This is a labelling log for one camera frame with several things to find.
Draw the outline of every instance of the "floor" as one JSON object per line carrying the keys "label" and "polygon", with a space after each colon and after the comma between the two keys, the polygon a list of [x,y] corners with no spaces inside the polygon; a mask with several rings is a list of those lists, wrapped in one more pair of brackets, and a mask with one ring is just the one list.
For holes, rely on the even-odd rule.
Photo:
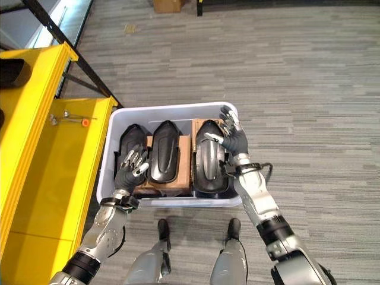
{"label": "floor", "polygon": [[[380,284],[380,7],[226,5],[197,18],[194,1],[160,15],[145,0],[95,1],[79,50],[126,107],[233,103],[254,160],[274,164],[270,192],[317,260],[340,285]],[[78,96],[97,95],[69,83],[64,97]],[[133,212],[126,244],[92,284],[122,284],[163,217],[173,268],[164,281],[208,284],[238,217],[248,284],[273,283],[264,244],[236,207]]]}

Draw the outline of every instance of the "brown cardboard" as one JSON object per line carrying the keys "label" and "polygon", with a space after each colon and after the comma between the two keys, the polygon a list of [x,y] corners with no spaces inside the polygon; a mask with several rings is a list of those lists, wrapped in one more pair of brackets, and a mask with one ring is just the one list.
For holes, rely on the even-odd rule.
{"label": "brown cardboard", "polygon": [[179,13],[184,3],[184,0],[153,0],[156,13]]}
{"label": "brown cardboard", "polygon": [[223,121],[221,119],[193,119],[192,120],[192,151],[197,152],[197,133],[202,127],[203,123],[208,120],[215,121],[218,125],[220,125]]}
{"label": "brown cardboard", "polygon": [[[147,145],[151,147],[152,136],[147,137]],[[190,152],[191,138],[189,135],[179,137],[179,167],[176,179],[170,183],[145,182],[135,188],[134,194],[146,194],[146,190],[153,189],[160,191],[167,196],[177,196],[179,194],[190,193]]]}

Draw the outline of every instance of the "yellow metal rack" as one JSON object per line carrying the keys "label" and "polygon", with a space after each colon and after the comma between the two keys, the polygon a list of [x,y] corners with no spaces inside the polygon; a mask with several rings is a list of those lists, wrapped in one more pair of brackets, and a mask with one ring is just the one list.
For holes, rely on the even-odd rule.
{"label": "yellow metal rack", "polygon": [[[66,44],[13,50],[33,69],[28,83],[0,91],[5,121],[1,151],[1,271],[4,284],[44,284],[80,243],[109,116],[104,99],[53,100],[68,60]],[[90,125],[52,125],[64,110],[91,117]]]}

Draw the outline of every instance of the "orange object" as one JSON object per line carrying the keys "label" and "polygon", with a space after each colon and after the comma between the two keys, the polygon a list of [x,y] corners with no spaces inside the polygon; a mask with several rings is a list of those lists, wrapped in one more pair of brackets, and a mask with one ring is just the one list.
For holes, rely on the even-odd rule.
{"label": "orange object", "polygon": [[82,126],[88,127],[90,125],[90,120],[89,119],[83,119],[82,120]]}

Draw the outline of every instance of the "white plastic bin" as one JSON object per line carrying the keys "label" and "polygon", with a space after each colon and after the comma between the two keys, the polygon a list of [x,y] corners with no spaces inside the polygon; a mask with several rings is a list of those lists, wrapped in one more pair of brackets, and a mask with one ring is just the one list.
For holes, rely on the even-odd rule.
{"label": "white plastic bin", "polygon": [[[115,111],[110,118],[104,147],[96,191],[98,202],[110,197],[115,188],[113,184],[114,151],[119,150],[120,137],[129,125],[139,124],[153,133],[161,122],[169,119],[175,122],[183,135],[191,135],[192,119],[219,118],[220,108],[224,105],[230,107],[236,114],[238,113],[236,108],[228,102],[124,108]],[[140,207],[234,207],[241,202],[239,196],[231,199],[208,199],[197,198],[193,192],[193,197],[143,198],[140,200]]]}

